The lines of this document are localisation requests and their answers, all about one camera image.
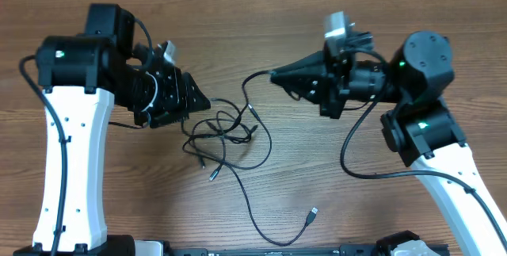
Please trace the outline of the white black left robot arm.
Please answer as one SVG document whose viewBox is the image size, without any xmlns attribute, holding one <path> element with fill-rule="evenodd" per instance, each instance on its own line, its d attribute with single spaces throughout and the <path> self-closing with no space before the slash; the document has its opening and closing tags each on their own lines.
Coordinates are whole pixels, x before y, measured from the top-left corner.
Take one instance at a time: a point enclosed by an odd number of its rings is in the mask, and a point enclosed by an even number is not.
<svg viewBox="0 0 507 256">
<path fill-rule="evenodd" d="M 21 255 L 168 255 L 162 240 L 111 235 L 105 222 L 105 145 L 115 106 L 133 128 L 160 128 L 207 110 L 210 101 L 175 64 L 174 45 L 135 44 L 140 20 L 117 4 L 90 6 L 84 31 L 47 37 L 29 83 L 47 124 L 44 195 L 36 230 Z"/>
</svg>

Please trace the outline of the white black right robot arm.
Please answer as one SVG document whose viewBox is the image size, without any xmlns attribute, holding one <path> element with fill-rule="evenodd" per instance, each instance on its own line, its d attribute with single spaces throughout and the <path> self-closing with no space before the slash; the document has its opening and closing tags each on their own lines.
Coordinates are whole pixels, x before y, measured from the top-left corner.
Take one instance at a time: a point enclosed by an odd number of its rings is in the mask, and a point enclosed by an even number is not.
<svg viewBox="0 0 507 256">
<path fill-rule="evenodd" d="M 348 101 L 391 103 L 380 118 L 382 133 L 404 175 L 427 189 L 465 255 L 503 255 L 505 217 L 443 97 L 454 77 L 451 45 L 436 32 L 412 33 L 391 60 L 375 51 L 371 33 L 351 32 L 341 39 L 327 35 L 321 51 L 275 69 L 271 81 L 332 119 Z"/>
</svg>

